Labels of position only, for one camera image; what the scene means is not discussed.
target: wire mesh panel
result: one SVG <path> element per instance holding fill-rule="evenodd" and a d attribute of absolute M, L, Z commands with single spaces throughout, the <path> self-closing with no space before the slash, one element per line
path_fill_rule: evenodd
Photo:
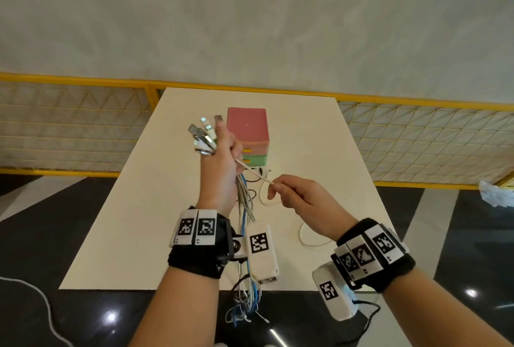
<path fill-rule="evenodd" d="M 0 82 L 0 167 L 121 171 L 150 115 L 144 89 Z"/>
<path fill-rule="evenodd" d="M 339 102 L 374 181 L 496 182 L 514 169 L 514 112 Z"/>

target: right hand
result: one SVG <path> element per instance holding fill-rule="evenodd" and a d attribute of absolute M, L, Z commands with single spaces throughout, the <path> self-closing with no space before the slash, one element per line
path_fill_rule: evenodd
<path fill-rule="evenodd" d="M 357 219 L 318 182 L 294 175 L 281 175 L 273 182 L 268 188 L 268 199 L 278 193 L 282 205 L 294 209 L 314 232 L 337 241 L 357 224 Z"/>

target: cable bundle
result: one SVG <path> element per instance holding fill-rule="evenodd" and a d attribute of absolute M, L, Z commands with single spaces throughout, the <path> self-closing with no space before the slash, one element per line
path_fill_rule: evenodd
<path fill-rule="evenodd" d="M 244 236 L 245 228 L 248 220 L 255 221 L 254 216 L 254 201 L 247 187 L 245 176 L 240 174 L 237 176 L 237 203 L 239 206 L 239 233 Z M 235 305 L 230 308 L 225 314 L 225 321 L 233 323 L 234 327 L 237 326 L 238 321 L 251 322 L 248 318 L 252 313 L 257 313 L 264 321 L 269 321 L 262 317 L 259 312 L 259 302 L 262 295 L 260 283 L 253 279 L 250 274 L 250 265 L 246 261 L 247 274 L 243 276 L 243 265 L 239 264 L 239 280 L 236 282 L 232 291 L 236 291 L 234 301 Z"/>

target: table top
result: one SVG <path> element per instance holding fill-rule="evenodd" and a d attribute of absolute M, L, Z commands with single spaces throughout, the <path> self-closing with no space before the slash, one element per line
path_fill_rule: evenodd
<path fill-rule="evenodd" d="M 200 117 L 226 117 L 228 107 L 265 108 L 270 177 L 293 174 L 322 184 L 353 216 L 372 217 L 393 229 L 337 102 L 329 97 L 167 89 L 66 274 L 61 289 L 156 289 L 166 268 L 168 244 L 179 214 L 197 201 L 199 155 L 187 128 Z M 334 242 L 316 248 L 299 241 L 302 221 L 280 204 L 254 214 L 269 222 L 279 279 L 263 289 L 315 291 L 312 271 L 330 260 Z M 238 226 L 237 208 L 230 215 Z M 325 239 L 305 232 L 309 240 Z M 231 262 L 222 290 L 238 279 Z"/>

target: left hand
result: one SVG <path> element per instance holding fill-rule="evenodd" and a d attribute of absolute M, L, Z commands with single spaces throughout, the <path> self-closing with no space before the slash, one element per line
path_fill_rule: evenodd
<path fill-rule="evenodd" d="M 243 145 L 223 121 L 216 122 L 216 136 L 216 153 L 200 158 L 200 196 L 196 209 L 215 209 L 228 218 L 237 200 L 236 176 L 244 171 L 234 160 L 243 159 Z"/>

